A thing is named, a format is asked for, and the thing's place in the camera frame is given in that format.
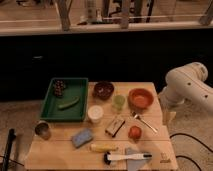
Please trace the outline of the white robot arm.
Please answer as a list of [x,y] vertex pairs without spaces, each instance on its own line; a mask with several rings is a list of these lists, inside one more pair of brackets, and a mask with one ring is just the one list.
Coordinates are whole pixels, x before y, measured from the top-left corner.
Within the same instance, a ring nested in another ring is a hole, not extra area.
[[213,113],[213,87],[205,84],[207,77],[208,70],[200,62],[171,69],[166,74],[166,86],[158,94],[164,125],[176,116],[173,108],[182,105],[186,99]]

